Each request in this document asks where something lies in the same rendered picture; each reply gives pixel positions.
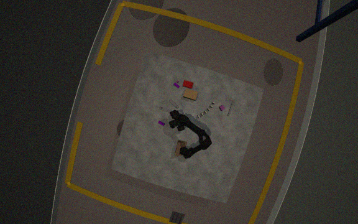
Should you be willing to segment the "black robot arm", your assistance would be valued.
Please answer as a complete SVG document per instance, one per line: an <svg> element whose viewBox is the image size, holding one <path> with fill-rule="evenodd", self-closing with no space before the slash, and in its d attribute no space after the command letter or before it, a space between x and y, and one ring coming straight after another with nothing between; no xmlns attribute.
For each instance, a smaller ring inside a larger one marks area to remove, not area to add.
<svg viewBox="0 0 358 224"><path fill-rule="evenodd" d="M183 114L177 113L176 110L173 110L170 112L171 117L174 119L173 121L169 121L170 127L173 129L175 126L178 126L179 128L182 126L186 126L189 129L191 129L194 133L196 133L199 137L200 145L196 146L195 148L189 148L181 147L180 148L180 154L183 155L184 158L190 158L193 156L196 152L200 150L206 150L211 144L211 139L209 135L206 134L206 131L199 128L197 125L192 123L189 118ZM203 136L205 136L205 139L203 140Z"/></svg>

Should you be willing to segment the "red rectangular block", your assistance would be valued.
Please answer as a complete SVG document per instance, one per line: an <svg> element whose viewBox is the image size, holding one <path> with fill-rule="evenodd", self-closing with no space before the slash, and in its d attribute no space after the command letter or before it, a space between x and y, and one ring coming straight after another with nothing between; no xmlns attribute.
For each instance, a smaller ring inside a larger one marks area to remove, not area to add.
<svg viewBox="0 0 358 224"><path fill-rule="evenodd" d="M193 87L193 82L188 82L188 81L184 80L183 86L188 87L188 88L192 88Z"/></svg>

